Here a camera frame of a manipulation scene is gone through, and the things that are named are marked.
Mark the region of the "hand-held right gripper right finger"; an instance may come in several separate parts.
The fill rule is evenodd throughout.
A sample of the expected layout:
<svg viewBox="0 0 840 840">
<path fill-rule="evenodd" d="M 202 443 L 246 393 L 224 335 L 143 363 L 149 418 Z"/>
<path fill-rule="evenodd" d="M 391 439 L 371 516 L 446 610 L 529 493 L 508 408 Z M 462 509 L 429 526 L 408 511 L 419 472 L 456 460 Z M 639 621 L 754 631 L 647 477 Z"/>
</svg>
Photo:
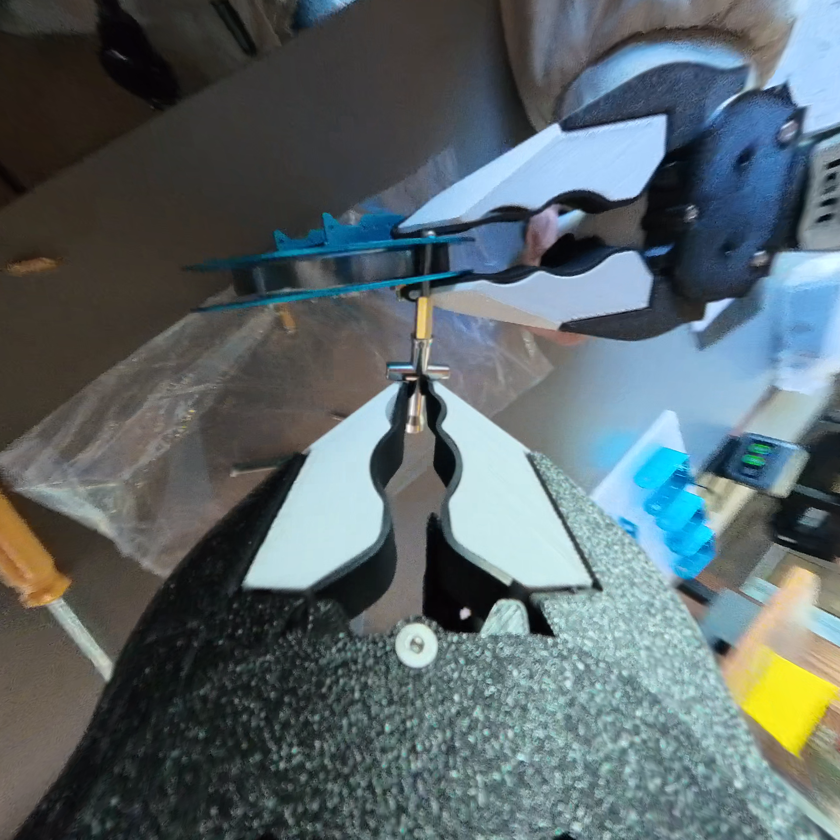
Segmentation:
<svg viewBox="0 0 840 840">
<path fill-rule="evenodd" d="M 512 602 L 525 633 L 552 636 L 544 596 L 596 588 L 532 453 L 448 388 L 429 385 L 434 471 L 444 489 L 426 528 L 423 615 L 457 634 L 494 632 L 490 616 Z"/>
</svg>

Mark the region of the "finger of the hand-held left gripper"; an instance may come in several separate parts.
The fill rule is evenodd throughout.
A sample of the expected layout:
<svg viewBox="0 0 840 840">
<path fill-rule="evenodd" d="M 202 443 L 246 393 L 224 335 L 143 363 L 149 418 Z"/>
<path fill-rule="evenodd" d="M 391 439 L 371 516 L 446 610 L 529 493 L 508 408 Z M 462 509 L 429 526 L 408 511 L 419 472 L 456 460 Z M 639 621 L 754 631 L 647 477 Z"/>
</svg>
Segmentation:
<svg viewBox="0 0 840 840">
<path fill-rule="evenodd" d="M 665 158 L 668 116 L 534 134 L 429 199 L 393 229 L 395 239 L 456 233 L 560 203 L 588 213 L 632 203 Z"/>
<path fill-rule="evenodd" d="M 654 275 L 639 252 L 600 247 L 569 264 L 514 266 L 468 274 L 433 286 L 436 308 L 522 327 L 566 324 L 645 309 Z"/>
</svg>

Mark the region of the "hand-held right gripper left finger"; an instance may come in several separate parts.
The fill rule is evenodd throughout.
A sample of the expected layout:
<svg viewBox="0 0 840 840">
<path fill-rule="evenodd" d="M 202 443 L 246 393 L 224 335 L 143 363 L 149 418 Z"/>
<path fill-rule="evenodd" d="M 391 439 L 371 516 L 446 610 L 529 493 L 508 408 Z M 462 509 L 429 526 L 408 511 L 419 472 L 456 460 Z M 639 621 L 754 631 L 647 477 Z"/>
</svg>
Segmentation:
<svg viewBox="0 0 840 840">
<path fill-rule="evenodd" d="M 386 387 L 306 450 L 245 590 L 331 600 L 351 619 L 383 596 L 396 571 L 385 489 L 403 462 L 410 394 Z"/>
</svg>

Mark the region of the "silver cross wrench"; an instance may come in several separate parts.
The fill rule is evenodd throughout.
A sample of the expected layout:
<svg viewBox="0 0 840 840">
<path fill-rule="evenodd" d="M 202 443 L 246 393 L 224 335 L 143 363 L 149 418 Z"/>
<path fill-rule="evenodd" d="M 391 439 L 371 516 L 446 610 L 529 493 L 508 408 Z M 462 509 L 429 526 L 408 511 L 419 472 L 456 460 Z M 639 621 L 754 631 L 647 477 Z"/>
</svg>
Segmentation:
<svg viewBox="0 0 840 840">
<path fill-rule="evenodd" d="M 385 367 L 386 378 L 390 382 L 407 385 L 409 396 L 406 409 L 406 434 L 422 433 L 427 427 L 427 391 L 429 382 L 443 381 L 449 378 L 450 369 L 446 364 L 431 362 L 434 337 L 412 338 L 412 356 L 408 362 L 389 362 Z"/>
</svg>

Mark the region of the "blue metal disc assembly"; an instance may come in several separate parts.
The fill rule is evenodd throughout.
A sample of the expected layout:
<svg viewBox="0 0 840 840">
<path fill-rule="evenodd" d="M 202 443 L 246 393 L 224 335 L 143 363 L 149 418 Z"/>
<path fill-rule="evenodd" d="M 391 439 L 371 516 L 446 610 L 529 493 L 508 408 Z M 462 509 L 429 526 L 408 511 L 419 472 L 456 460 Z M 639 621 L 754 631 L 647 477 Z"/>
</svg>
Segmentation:
<svg viewBox="0 0 840 840">
<path fill-rule="evenodd" d="M 200 308 L 207 312 L 422 287 L 469 272 L 451 269 L 450 251 L 472 244 L 472 236 L 401 235 L 402 221 L 397 214 L 368 213 L 342 222 L 324 213 L 321 225 L 303 237 L 276 230 L 274 247 L 265 253 L 209 259 L 183 269 L 226 274 L 233 281 L 235 301 Z"/>
</svg>

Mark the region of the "person's left forearm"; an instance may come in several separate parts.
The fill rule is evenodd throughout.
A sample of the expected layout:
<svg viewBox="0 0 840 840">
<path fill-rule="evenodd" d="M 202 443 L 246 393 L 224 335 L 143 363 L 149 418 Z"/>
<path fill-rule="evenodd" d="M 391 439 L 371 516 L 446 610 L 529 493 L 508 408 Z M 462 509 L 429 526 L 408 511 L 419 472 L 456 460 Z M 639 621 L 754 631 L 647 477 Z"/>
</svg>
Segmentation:
<svg viewBox="0 0 840 840">
<path fill-rule="evenodd" d="M 725 45 L 765 80 L 807 2 L 499 1 L 511 73 L 536 131 L 570 84 L 616 49 L 644 42 Z"/>
</svg>

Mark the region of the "person's left hand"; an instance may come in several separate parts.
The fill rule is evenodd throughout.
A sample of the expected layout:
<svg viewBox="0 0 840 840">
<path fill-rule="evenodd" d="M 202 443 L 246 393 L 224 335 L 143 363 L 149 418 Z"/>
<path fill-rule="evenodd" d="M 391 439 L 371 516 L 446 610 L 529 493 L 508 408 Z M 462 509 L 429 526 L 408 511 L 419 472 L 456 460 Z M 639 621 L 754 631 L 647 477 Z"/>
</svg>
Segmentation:
<svg viewBox="0 0 840 840">
<path fill-rule="evenodd" d="M 559 238 L 560 205 L 552 204 L 530 217 L 523 239 L 520 261 L 540 266 L 544 254 Z"/>
</svg>

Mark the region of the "white foam sheet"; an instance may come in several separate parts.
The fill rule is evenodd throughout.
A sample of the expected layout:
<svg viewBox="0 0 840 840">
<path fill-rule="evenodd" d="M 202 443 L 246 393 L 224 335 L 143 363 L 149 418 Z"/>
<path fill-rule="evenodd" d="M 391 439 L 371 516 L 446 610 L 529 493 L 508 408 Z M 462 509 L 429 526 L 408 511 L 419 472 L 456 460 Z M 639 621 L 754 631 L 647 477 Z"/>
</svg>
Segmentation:
<svg viewBox="0 0 840 840">
<path fill-rule="evenodd" d="M 678 579 L 675 567 L 679 556 L 666 547 L 665 531 L 644 510 L 649 491 L 639 487 L 634 480 L 637 472 L 661 448 L 685 452 L 686 445 L 675 412 L 663 411 L 656 417 L 593 490 L 591 499 L 636 541 L 667 582 L 674 584 Z"/>
</svg>

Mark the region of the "clear plastic bag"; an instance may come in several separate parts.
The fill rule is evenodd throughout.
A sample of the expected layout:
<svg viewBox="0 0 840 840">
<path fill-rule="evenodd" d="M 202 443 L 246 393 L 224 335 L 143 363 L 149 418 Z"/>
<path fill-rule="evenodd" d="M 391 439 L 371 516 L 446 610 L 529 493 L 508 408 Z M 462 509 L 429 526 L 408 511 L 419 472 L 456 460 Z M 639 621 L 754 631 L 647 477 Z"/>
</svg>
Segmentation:
<svg viewBox="0 0 840 840">
<path fill-rule="evenodd" d="M 414 308 L 392 290 L 190 314 L 2 450 L 11 490 L 166 577 L 259 483 L 232 465 L 293 455 L 386 386 Z"/>
</svg>

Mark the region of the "grey device with green light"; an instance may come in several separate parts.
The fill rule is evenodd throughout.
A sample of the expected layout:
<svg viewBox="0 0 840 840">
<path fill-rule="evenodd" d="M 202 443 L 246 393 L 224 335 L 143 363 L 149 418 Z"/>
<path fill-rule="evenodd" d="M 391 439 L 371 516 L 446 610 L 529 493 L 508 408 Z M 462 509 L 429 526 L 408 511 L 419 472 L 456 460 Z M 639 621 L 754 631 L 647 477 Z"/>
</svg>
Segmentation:
<svg viewBox="0 0 840 840">
<path fill-rule="evenodd" d="M 710 463 L 709 472 L 767 497 L 788 497 L 810 454 L 798 444 L 760 434 L 730 437 Z"/>
</svg>

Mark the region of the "yellow box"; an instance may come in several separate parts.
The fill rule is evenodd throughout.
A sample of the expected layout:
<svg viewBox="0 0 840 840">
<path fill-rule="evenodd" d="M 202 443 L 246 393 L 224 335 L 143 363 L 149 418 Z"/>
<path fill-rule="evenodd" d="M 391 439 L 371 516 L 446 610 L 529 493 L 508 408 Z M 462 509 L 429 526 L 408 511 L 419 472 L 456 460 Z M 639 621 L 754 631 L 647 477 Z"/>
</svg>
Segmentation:
<svg viewBox="0 0 840 840">
<path fill-rule="evenodd" d="M 800 757 L 837 697 L 833 683 L 761 646 L 738 703 L 786 752 Z"/>
</svg>

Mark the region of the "blue metal bracket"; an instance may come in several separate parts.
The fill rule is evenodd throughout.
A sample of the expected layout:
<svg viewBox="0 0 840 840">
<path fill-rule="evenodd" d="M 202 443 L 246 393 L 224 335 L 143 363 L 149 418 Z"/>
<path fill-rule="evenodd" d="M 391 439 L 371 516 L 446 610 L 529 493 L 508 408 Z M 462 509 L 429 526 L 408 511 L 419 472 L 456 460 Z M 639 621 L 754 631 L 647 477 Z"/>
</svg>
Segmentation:
<svg viewBox="0 0 840 840">
<path fill-rule="evenodd" d="M 715 556 L 717 539 L 688 455 L 656 448 L 624 489 L 628 494 L 616 515 L 618 525 L 665 577 L 696 579 Z"/>
</svg>

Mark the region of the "orange handled screwdriver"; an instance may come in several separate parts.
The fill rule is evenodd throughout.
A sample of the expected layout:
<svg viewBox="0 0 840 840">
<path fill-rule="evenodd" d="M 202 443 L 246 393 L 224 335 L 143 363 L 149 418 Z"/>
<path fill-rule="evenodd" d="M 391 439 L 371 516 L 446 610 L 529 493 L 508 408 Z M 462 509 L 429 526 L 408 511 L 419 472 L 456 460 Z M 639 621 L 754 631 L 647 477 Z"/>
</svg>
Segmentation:
<svg viewBox="0 0 840 840">
<path fill-rule="evenodd" d="M 113 672 L 111 657 L 67 602 L 70 577 L 4 493 L 1 494 L 1 578 L 28 609 L 43 609 L 104 682 Z"/>
</svg>

